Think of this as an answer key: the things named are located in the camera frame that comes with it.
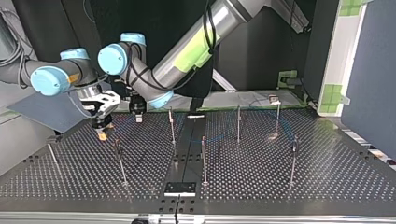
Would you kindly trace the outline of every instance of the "black cable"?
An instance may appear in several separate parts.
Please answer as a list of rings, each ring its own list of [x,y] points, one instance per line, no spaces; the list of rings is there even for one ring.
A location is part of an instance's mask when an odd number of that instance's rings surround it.
[[[152,75],[152,73],[151,73],[151,76],[152,76],[153,80],[156,82],[157,85],[159,85],[159,86],[154,86],[153,84],[149,83],[147,80],[145,80],[145,79],[142,78],[142,76],[145,75],[145,74],[147,73],[147,71],[149,70],[148,67],[146,67],[145,69],[143,69],[143,71],[141,71],[141,72],[137,72],[136,68],[134,67],[134,64],[133,64],[133,62],[132,62],[132,56],[133,56],[133,55],[132,55],[132,54],[133,54],[132,46],[134,46],[134,45],[137,45],[137,44],[133,43],[132,45],[128,45],[128,48],[129,48],[129,49],[128,49],[128,58],[129,58],[130,60],[129,60],[128,68],[127,68],[126,82],[127,82],[131,87],[136,83],[136,81],[137,81],[138,79],[140,79],[141,81],[143,81],[144,83],[146,83],[148,86],[150,86],[150,87],[153,88],[153,89],[156,89],[156,90],[159,90],[159,91],[175,91],[175,90],[178,90],[178,89],[184,87],[184,86],[192,79],[192,77],[193,77],[193,76],[195,75],[195,73],[196,73],[196,70],[194,70],[194,72],[191,74],[191,76],[190,76],[186,81],[184,81],[182,84],[180,84],[179,86],[174,87],[174,88],[165,88],[164,86],[162,86],[162,85],[159,83],[159,81],[158,81],[158,80],[154,77],[154,75]],[[134,71],[134,73],[136,74],[136,77],[135,77],[134,80],[130,83],[130,82],[129,82],[129,74],[130,74],[130,72],[131,72],[131,69],[132,69],[132,70]]]
[[[209,32],[207,31],[207,18],[209,18],[210,26],[212,27],[212,41],[210,41]],[[209,53],[213,54],[216,47],[217,34],[216,34],[215,23],[213,22],[210,0],[206,0],[203,20],[204,20],[204,33],[205,33],[206,44],[209,46]]]
[[[310,101],[314,104],[314,106],[315,106],[316,108],[318,108],[318,105],[317,105],[317,103],[315,103],[314,98],[311,97],[311,95],[309,94],[308,90],[306,89],[306,87],[305,87],[305,85],[304,85],[304,82],[303,82],[303,79],[300,78],[300,81],[301,81],[301,85],[303,86],[303,89],[304,89],[305,93],[308,95]]]
[[[210,41],[209,38],[209,33],[207,31],[207,16],[209,18],[209,22],[210,25],[212,26],[212,38],[213,41]],[[204,30],[205,30],[205,39],[206,39],[206,43],[209,46],[209,53],[213,54],[215,51],[215,47],[216,47],[216,40],[217,40],[217,33],[216,33],[216,27],[215,27],[215,23],[213,21],[213,15],[212,15],[212,8],[210,6],[210,0],[206,0],[206,5],[205,5],[205,11],[204,11]],[[148,81],[146,81],[145,79],[142,78],[143,75],[145,75],[147,73],[147,71],[149,70],[148,67],[146,67],[145,69],[143,69],[143,71],[141,71],[140,73],[137,72],[136,68],[134,67],[134,64],[132,62],[132,46],[136,46],[138,47],[137,51],[138,51],[138,57],[141,60],[142,57],[142,49],[140,48],[140,46],[136,43],[133,43],[131,45],[128,44],[128,58],[130,59],[128,62],[128,68],[127,68],[127,77],[126,77],[126,82],[128,85],[130,85],[131,87],[136,83],[136,81],[138,79],[140,79],[141,81],[143,81],[145,84],[147,84],[148,86],[150,86],[151,88],[155,89],[155,90],[159,90],[159,91],[176,91],[178,89],[183,88],[196,74],[196,69],[193,69],[193,73],[190,75],[189,78],[186,79],[186,81],[184,81],[182,84],[180,84],[177,87],[174,88],[166,88],[165,86],[163,86],[158,80],[157,78],[155,78],[154,74],[151,72],[151,78],[153,79],[153,81],[155,82],[156,85],[155,86],[151,83],[149,83]],[[136,77],[134,78],[134,80],[132,82],[130,82],[129,78],[129,74],[131,72],[131,69],[134,71],[134,73],[136,74]]]
[[[297,62],[294,57],[294,41],[293,41],[293,36],[292,36],[293,35],[293,27],[292,27],[293,14],[294,14],[295,7],[296,7],[296,0],[293,0],[293,3],[291,5],[291,13],[290,13],[290,48],[291,48],[291,57],[294,60],[294,66],[297,68]],[[303,86],[305,93],[308,95],[308,98],[310,99],[310,101],[312,101],[312,103],[315,105],[315,107],[318,108],[318,105],[314,102],[314,98],[312,98],[311,95],[309,94],[308,90],[305,87],[303,79],[301,77],[300,77],[300,81],[301,81],[301,84]]]
[[[291,47],[291,52],[294,52],[294,43],[293,43],[293,14],[294,10],[296,7],[296,0],[293,0],[293,3],[291,5],[291,13],[290,13],[290,47]]]
[[[178,195],[177,198],[177,203],[176,203],[176,209],[175,209],[175,223],[178,224],[178,218],[177,218],[177,209],[178,209],[178,202],[180,201],[180,195]]]

